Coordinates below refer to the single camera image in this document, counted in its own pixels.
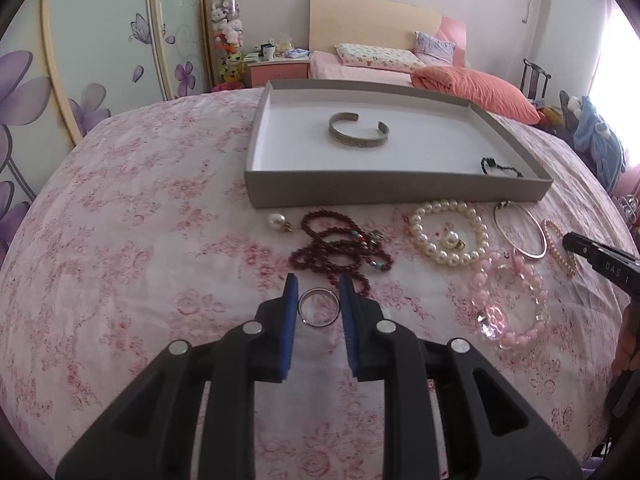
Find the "right hand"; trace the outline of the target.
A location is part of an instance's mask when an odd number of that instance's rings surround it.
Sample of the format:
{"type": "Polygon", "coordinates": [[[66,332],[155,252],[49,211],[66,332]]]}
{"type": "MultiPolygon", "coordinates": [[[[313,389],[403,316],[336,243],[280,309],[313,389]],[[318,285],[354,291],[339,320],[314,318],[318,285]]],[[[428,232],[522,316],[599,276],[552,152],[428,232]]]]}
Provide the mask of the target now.
{"type": "Polygon", "coordinates": [[[611,365],[614,376],[623,372],[634,372],[639,369],[639,350],[637,349],[636,331],[631,327],[634,305],[627,306],[623,313],[623,324],[620,326],[615,356],[611,365]]]}

